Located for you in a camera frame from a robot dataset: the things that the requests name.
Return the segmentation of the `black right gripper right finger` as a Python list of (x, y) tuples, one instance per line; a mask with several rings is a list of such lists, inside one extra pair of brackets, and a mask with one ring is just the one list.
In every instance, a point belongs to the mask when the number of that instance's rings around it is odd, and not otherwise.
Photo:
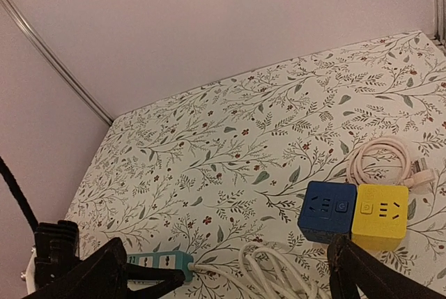
[(433, 298), (434, 290), (394, 271), (337, 234), (328, 246), (330, 292), (333, 298)]

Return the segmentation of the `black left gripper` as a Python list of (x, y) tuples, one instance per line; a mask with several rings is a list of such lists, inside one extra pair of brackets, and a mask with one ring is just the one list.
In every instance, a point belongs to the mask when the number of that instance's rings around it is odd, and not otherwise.
[[(56, 224), (41, 222), (34, 231), (35, 247), (26, 268), (28, 294), (51, 284), (80, 263), (79, 228), (76, 223), (59, 220)], [(128, 281), (158, 281), (145, 289), (131, 290), (128, 296), (165, 296), (185, 283), (182, 270), (147, 268), (128, 263)]]

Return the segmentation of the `light blue cube socket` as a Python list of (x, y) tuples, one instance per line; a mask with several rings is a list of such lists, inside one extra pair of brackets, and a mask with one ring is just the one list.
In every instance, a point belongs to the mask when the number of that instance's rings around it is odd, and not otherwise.
[(194, 257), (180, 250), (129, 254), (128, 263), (146, 268), (181, 270), (186, 283), (190, 283), (193, 279), (193, 272), (189, 266), (194, 263)]

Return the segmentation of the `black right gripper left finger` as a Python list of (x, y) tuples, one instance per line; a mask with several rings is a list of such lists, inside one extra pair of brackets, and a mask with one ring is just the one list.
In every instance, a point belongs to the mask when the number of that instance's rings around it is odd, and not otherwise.
[(121, 239), (113, 238), (66, 275), (27, 298), (125, 298), (126, 259)]

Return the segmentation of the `yellow cube socket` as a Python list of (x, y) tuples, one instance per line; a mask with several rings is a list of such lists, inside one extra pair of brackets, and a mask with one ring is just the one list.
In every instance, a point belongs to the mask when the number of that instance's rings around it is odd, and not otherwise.
[(402, 185), (357, 187), (351, 240), (364, 250), (393, 251), (406, 237), (409, 190)]

